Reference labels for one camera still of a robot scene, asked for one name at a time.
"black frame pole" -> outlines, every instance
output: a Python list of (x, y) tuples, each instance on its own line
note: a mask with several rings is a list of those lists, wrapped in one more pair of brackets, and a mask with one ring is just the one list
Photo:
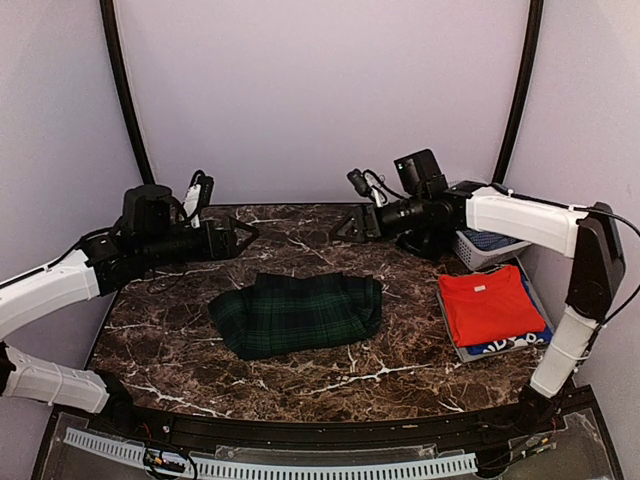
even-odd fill
[(111, 70), (113, 71), (113, 79), (116, 83), (118, 98), (120, 99), (120, 107), (122, 115), (129, 133), (129, 140), (133, 148), (133, 154), (138, 164), (140, 177), (145, 184), (156, 183), (147, 157), (147, 151), (144, 148), (142, 134), (140, 133), (140, 125), (138, 117), (133, 105), (131, 90), (129, 89), (129, 81), (127, 80), (127, 72), (124, 66), (124, 58), (122, 56), (122, 46), (120, 45), (120, 36), (118, 35), (118, 23), (116, 21), (116, 12), (113, 0), (100, 0), (100, 10), (102, 11), (102, 25), (104, 27), (104, 35), (107, 40), (107, 49), (109, 51), (109, 59), (111, 60)]
[(503, 183), (509, 169), (509, 162), (516, 144), (522, 113), (527, 99), (531, 73), (533, 72), (533, 61), (536, 56), (538, 46), (538, 36), (540, 34), (540, 24), (542, 23), (542, 7), (544, 0), (531, 0), (529, 5), (529, 19), (527, 20), (527, 32), (524, 37), (524, 48), (522, 49), (522, 59), (520, 60), (520, 71), (518, 81), (513, 94), (511, 112), (507, 121), (507, 128), (504, 132), (502, 147), (498, 162), (493, 172), (493, 182)]

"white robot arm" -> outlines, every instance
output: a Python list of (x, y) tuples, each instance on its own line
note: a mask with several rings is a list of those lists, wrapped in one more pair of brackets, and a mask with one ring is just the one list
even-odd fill
[[(552, 400), (611, 318), (606, 315), (625, 271), (613, 218), (625, 220), (603, 203), (592, 208), (565, 206), (476, 182), (449, 187), (430, 150), (396, 160), (395, 165), (410, 196), (381, 207), (353, 209), (332, 229), (333, 239), (367, 242), (401, 234), (399, 247), (435, 260), (452, 232), (473, 229), (525, 240), (574, 260), (563, 317), (520, 395), (520, 425), (531, 430), (553, 408)], [(363, 195), (362, 173), (354, 170), (347, 178)]]
[[(107, 372), (57, 365), (8, 346), (4, 339), (28, 323), (68, 305), (108, 295), (150, 269), (239, 255), (257, 238), (255, 228), (233, 218), (202, 221), (213, 179), (194, 174), (184, 204), (168, 187), (145, 185), (125, 194), (112, 228), (82, 237), (57, 260), (0, 284), (0, 394), (102, 412), (128, 393)], [(171, 222), (171, 209), (179, 217)], [(236, 229), (250, 236), (238, 243)]]

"blue cloth in basket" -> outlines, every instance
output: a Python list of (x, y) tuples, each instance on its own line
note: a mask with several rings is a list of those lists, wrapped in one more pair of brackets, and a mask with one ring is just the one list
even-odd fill
[[(536, 302), (534, 302), (531, 297), (531, 292), (529, 292), (529, 286), (527, 285), (525, 276), (521, 275), (521, 279), (522, 286), (526, 290), (527, 295), (529, 295), (529, 300), (531, 300), (533, 306), (536, 307), (536, 310), (538, 310), (539, 313), (542, 313), (536, 305)], [(518, 337), (505, 338), (504, 340), (497, 340), (495, 342), (483, 343), (481, 345), (474, 345), (466, 348), (469, 355), (481, 355), (483, 353), (511, 350), (512, 348), (524, 347), (532, 344), (546, 344), (551, 341), (551, 337), (553, 337), (553, 333), (549, 326), (547, 326), (542, 332), (529, 332)]]
[(463, 230), (462, 234), (467, 237), (474, 247), (482, 250), (483, 252), (491, 252), (492, 250), (498, 250), (499, 248), (508, 247), (514, 243), (518, 243), (520, 240), (499, 233), (493, 232), (478, 232), (476, 230)]

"black base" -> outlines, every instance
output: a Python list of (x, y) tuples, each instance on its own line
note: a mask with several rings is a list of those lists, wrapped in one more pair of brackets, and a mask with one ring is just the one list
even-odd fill
[(445, 253), (451, 251), (453, 232), (446, 230), (411, 230), (396, 240), (396, 245), (415, 255), (437, 262)]
[[(622, 470), (611, 438), (590, 386), (568, 389), (561, 404), (562, 414), (591, 408), (605, 443), (611, 468), (617, 480)], [(491, 408), (431, 418), (363, 423), (273, 423), (212, 419), (134, 408), (140, 422), (148, 425), (154, 439), (182, 447), (186, 451), (214, 453), (218, 446), (282, 450), (362, 450), (436, 444), (438, 451), (463, 449), (474, 452), (482, 463), (509, 448), (509, 440), (521, 434), (514, 429), (497, 429), (514, 417), (517, 405)], [(70, 413), (89, 420), (88, 427), (113, 435), (115, 427), (93, 415), (75, 409), (56, 407), (45, 432), (32, 480), (40, 479), (58, 415)], [(558, 428), (564, 428), (562, 421)], [(552, 429), (542, 424), (538, 432)]]

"red t-shirt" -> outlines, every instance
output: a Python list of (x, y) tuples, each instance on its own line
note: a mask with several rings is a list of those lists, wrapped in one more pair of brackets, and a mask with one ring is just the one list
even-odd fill
[(458, 347), (541, 332), (544, 319), (522, 286), (520, 270), (507, 266), (490, 274), (443, 275), (438, 280), (453, 341)]

